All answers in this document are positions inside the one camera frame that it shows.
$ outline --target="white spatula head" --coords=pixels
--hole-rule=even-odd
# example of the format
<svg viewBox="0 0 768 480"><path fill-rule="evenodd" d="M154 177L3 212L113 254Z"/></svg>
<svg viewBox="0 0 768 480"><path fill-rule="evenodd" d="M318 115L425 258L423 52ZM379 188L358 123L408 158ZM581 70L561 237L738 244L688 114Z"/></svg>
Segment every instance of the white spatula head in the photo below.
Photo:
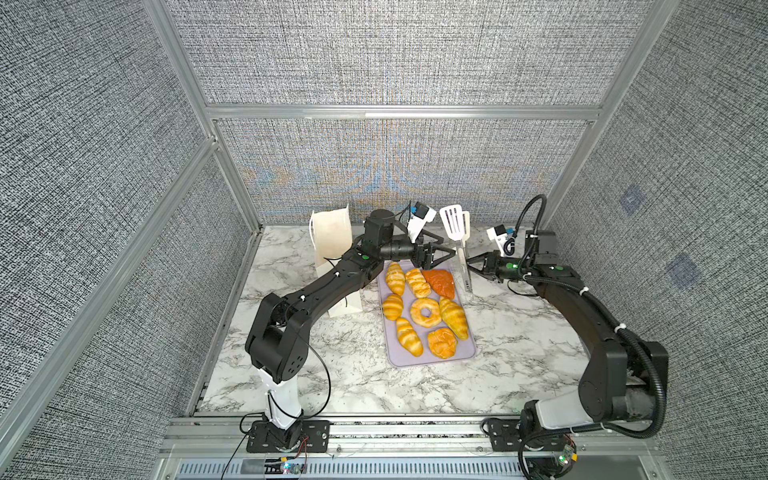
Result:
<svg viewBox="0 0 768 480"><path fill-rule="evenodd" d="M464 213L461 205L448 205L440 209L440 218L448 238L460 241L466 233L464 229Z"/></svg>

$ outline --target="bread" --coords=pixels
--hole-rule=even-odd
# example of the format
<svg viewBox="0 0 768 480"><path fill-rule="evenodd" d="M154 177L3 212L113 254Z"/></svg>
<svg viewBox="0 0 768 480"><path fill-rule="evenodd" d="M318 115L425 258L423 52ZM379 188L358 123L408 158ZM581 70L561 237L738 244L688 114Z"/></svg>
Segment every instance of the bread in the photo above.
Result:
<svg viewBox="0 0 768 480"><path fill-rule="evenodd" d="M406 282L408 282L408 287L416 298L425 298L432 293L432 289L429 288L429 284L422 275L422 271L418 268L406 273Z"/></svg>
<svg viewBox="0 0 768 480"><path fill-rule="evenodd" d="M429 309L429 316L422 315L422 308ZM441 322L440 305L431 298L418 298L411 304L411 320L426 328Z"/></svg>
<svg viewBox="0 0 768 480"><path fill-rule="evenodd" d="M441 359L449 359L456 354L456 337L450 329L437 329L427 335L429 351Z"/></svg>
<svg viewBox="0 0 768 480"><path fill-rule="evenodd" d="M400 298L400 295L393 293L386 297L386 300L382 302L382 310L385 317L390 320L397 320L400 314L402 314L402 298Z"/></svg>
<svg viewBox="0 0 768 480"><path fill-rule="evenodd" d="M400 264L392 262L386 269L386 284L393 293L402 295L406 291L406 275L402 272Z"/></svg>
<svg viewBox="0 0 768 480"><path fill-rule="evenodd" d="M440 296L453 300L456 289L453 285L453 275L447 270L422 270L422 275L429 286Z"/></svg>
<svg viewBox="0 0 768 480"><path fill-rule="evenodd" d="M456 302L440 297L440 316L442 321L462 340L469 338L469 325L464 309Z"/></svg>
<svg viewBox="0 0 768 480"><path fill-rule="evenodd" d="M397 328L397 341L400 345L408 350L413 356L421 356L424 353L424 346L422 341L419 340L419 336L416 335L416 331L411 326L411 323L404 319L398 318L396 320Z"/></svg>

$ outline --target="tray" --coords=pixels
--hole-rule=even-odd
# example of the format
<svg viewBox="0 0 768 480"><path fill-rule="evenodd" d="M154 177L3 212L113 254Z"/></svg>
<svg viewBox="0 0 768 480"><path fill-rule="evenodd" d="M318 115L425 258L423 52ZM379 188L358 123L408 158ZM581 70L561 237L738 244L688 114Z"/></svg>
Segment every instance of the tray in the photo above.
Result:
<svg viewBox="0 0 768 480"><path fill-rule="evenodd" d="M384 269L378 276L379 305L384 302L386 297L392 295L392 291L386 284L386 270L389 268L390 263L391 262L387 262L384 265ZM411 263L410 260L402 260L399 263L403 273L413 269L413 263ZM451 272L451 275L453 275L450 267L448 267L448 265L443 265L440 266L441 269L447 270ZM429 294L429 298L439 301L440 295L432 292ZM449 359L441 359L440 357L432 354L432 352L429 350L427 334L437 329L447 328L448 326L445 324L445 322L440 322L435 326L425 328L414 323L411 320L411 304L414 302L414 300L416 300L416 297L413 296L413 292L411 292L411 290L408 288L408 283L406 282L406 291L402 295L403 308L401 317L407 319L413 326L413 329L416 331L416 334L419 336L419 339L424 345L424 353L422 353L421 356L413 356L408 350L404 349L402 345L400 345L400 342L397 341L397 328L395 322L387 319L384 316L384 312L382 311L382 320L384 321L384 340L386 341L387 358L389 359L390 363L398 368L402 368L407 366L429 365L432 363L455 362L456 360L471 359L473 356L475 356L475 339L472 336L472 321L469 318L467 318L467 324L469 324L469 338L467 340L457 339L458 344L456 345L456 354L454 354L454 356ZM462 305L462 301L458 296L458 288L456 289L456 298L454 298L453 301L458 305Z"/></svg>

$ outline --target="marble tabletop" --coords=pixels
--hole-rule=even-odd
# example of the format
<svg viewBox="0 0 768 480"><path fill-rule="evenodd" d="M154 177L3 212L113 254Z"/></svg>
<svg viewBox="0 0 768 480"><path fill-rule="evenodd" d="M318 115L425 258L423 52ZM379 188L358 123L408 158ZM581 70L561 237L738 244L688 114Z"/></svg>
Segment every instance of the marble tabletop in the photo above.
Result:
<svg viewBox="0 0 768 480"><path fill-rule="evenodd" d="M491 248L484 229L473 228L468 257ZM457 265L452 269L458 272ZM333 383L325 412L517 413L530 399L551 398L576 387L587 357L554 307L479 276L473 276L473 293L467 293L459 278L456 288L477 345L475 357L466 361L393 367L386 354L376 280L361 291L362 313L318 319L310 342L325 360ZM201 412L266 408L266 390L244 349L246 335L265 295L285 295L315 279L307 228L267 227L199 405ZM315 412L326 399L328 382L314 355L298 383L305 412Z"/></svg>

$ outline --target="paper bag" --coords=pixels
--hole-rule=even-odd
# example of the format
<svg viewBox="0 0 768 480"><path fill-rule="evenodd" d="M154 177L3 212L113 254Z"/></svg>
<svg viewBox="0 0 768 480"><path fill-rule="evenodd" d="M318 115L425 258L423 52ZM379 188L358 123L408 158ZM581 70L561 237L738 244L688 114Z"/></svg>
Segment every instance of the paper bag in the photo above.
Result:
<svg viewBox="0 0 768 480"><path fill-rule="evenodd" d="M315 247L315 270L321 277L328 273L339 258L352 246L352 224L349 222L349 205L330 212L315 212L310 218L310 239ZM349 294L328 310L330 316L362 312L360 292Z"/></svg>

